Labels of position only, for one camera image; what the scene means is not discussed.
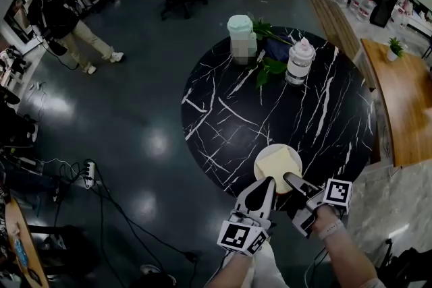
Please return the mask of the person's right hand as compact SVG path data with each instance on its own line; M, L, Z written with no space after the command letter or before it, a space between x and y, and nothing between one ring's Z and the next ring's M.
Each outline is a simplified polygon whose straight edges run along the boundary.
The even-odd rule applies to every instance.
M318 207L315 212L316 216L312 225L312 229L316 235L320 234L322 231L325 231L332 224L339 220L332 207L328 205L322 205Z

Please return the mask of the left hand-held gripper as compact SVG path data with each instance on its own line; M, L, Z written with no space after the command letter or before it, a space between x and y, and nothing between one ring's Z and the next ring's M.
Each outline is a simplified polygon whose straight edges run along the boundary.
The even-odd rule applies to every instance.
M227 252L254 256L265 241L275 223L269 217L273 209L276 182L272 177L255 181L238 196L235 210L224 221L219 232L217 245ZM253 212L256 216L243 212Z

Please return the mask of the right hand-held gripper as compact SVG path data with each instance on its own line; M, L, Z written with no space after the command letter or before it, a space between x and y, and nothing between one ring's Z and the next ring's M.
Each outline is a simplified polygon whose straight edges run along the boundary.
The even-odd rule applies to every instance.
M328 179L324 188L317 187L294 173L283 175L284 181L292 188L292 195L299 201L292 218L293 226L305 237L311 234L315 221L315 210L328 205L336 208L341 215L348 215L352 199L352 183L340 179Z

